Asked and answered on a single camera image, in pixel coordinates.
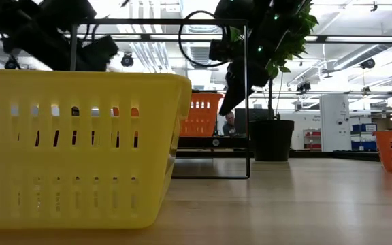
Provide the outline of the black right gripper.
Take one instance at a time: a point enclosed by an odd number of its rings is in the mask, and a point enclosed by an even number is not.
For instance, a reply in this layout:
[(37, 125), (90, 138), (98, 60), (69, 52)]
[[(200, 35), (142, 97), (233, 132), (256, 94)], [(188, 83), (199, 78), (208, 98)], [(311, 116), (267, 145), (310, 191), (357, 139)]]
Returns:
[(210, 42), (209, 58), (229, 63), (225, 74), (227, 89), (219, 110), (221, 116), (226, 116), (249, 95), (245, 69), (250, 86), (263, 87), (270, 78), (266, 66), (272, 59), (271, 43), (262, 37), (249, 37), (246, 43), (247, 59), (244, 57), (244, 40), (233, 42), (213, 39)]

